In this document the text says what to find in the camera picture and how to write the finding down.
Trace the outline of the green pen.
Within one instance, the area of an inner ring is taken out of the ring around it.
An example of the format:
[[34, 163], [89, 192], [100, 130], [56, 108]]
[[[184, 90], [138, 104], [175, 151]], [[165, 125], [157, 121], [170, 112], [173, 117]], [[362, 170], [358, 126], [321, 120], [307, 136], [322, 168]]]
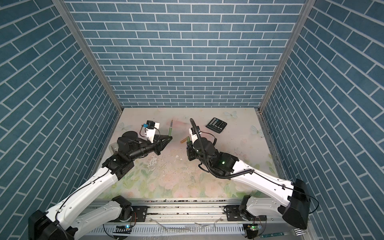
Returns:
[[168, 131], [168, 136], [172, 136], [172, 129], [173, 129], [173, 120], [171, 120], [170, 122], [170, 127], [169, 127], [169, 131]]

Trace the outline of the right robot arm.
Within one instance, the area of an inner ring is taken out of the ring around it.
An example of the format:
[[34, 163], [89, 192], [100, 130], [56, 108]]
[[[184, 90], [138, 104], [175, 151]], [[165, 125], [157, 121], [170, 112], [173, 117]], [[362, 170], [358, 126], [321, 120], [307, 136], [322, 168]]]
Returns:
[[286, 223], [301, 230], [308, 228], [311, 195], [304, 181], [291, 182], [259, 171], [231, 154], [219, 152], [206, 138], [188, 139], [187, 156], [189, 161], [199, 160], [215, 178], [233, 180], [270, 196], [277, 201], [276, 212]]

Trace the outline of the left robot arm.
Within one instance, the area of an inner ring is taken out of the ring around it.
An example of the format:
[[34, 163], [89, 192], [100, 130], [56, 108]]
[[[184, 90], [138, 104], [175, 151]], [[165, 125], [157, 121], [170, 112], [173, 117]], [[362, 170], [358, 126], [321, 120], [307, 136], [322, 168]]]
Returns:
[[122, 196], [87, 214], [83, 211], [106, 189], [121, 180], [136, 159], [150, 153], [160, 155], [173, 138], [149, 134], [145, 139], [135, 131], [117, 140], [118, 150], [84, 184], [45, 212], [37, 210], [28, 219], [30, 240], [78, 240], [93, 229], [112, 220], [131, 221], [132, 204]]

